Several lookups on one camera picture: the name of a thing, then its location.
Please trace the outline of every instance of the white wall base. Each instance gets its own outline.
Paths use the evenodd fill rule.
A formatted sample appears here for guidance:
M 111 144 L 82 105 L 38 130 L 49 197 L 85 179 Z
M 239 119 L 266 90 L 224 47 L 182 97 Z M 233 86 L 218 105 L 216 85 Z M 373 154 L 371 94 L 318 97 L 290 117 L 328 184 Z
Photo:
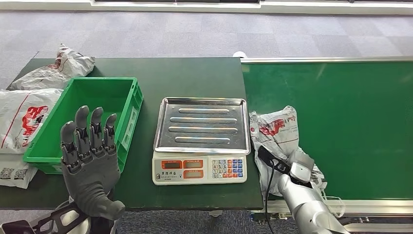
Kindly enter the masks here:
M 262 1 L 260 3 L 94 2 L 93 0 L 0 0 L 0 10 L 178 11 L 413 15 L 413 2 Z

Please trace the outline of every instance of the robot finger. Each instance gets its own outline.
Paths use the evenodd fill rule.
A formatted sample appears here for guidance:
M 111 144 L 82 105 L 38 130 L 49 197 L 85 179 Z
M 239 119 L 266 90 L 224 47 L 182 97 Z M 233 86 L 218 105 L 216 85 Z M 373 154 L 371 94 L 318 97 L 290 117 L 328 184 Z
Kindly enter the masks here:
M 73 141 L 73 132 L 75 129 L 75 123 L 69 121 L 65 123 L 60 130 L 60 147 L 63 153 L 62 160 L 70 172 L 75 172 L 80 169 L 80 164 L 77 158 L 77 149 Z
M 105 134 L 104 134 L 104 147 L 108 152 L 113 151 L 113 149 L 116 150 L 115 147 L 115 122 L 116 122 L 117 115 L 116 114 L 111 114 L 107 119 L 106 119 L 106 124 L 105 124 Z
M 92 112 L 90 133 L 91 133 L 91 151 L 100 156 L 103 153 L 102 149 L 102 123 L 103 108 L 96 107 Z
M 90 155 L 89 134 L 87 128 L 87 118 L 89 115 L 89 107 L 80 107 L 75 115 L 75 145 L 78 149 L 78 157 L 83 162 L 92 160 Z

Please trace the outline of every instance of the scale keypad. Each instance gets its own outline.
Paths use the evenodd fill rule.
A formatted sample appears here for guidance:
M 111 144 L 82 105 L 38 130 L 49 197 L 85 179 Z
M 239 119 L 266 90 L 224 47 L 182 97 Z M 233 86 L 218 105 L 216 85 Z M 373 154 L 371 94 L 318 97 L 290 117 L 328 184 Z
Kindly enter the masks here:
M 212 178 L 238 178 L 243 176 L 242 159 L 212 160 Z

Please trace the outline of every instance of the gray carpet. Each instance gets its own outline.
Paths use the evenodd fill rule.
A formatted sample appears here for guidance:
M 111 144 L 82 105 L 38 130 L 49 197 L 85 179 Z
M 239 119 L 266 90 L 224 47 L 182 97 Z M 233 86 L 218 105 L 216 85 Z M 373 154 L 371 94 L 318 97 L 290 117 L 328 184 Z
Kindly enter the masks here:
M 60 42 L 99 58 L 413 56 L 412 17 L 149 12 L 0 11 L 0 89 L 31 58 L 53 58 Z M 0 211 L 0 223 L 44 211 Z M 276 233 L 296 233 L 292 220 Z M 126 213 L 121 233 L 269 233 L 249 213 Z

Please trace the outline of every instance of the white plastic bag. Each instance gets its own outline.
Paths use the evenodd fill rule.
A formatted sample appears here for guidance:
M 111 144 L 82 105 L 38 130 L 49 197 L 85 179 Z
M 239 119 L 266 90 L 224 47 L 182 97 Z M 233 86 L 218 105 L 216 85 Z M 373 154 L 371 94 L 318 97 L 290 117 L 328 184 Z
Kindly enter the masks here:
M 0 154 L 23 154 L 26 151 L 62 91 L 0 90 Z
M 258 158 L 258 149 L 260 146 L 264 146 L 272 154 L 282 159 L 287 159 L 292 154 L 305 154 L 298 146 L 297 112 L 293 107 L 286 106 L 281 111 L 265 115 L 259 115 L 255 111 L 249 115 L 251 139 L 255 149 L 255 164 L 260 172 L 261 192 L 265 197 L 272 169 Z M 280 176 L 280 172 L 274 172 L 269 193 L 281 196 L 277 187 Z M 323 173 L 316 165 L 311 173 L 311 182 L 316 184 L 321 191 L 327 186 Z
M 23 155 L 0 154 L 0 185 L 27 189 L 37 171 L 23 162 Z
M 83 56 L 60 44 L 54 64 L 27 73 L 14 81 L 10 90 L 64 89 L 71 78 L 87 76 L 94 64 L 94 57 Z

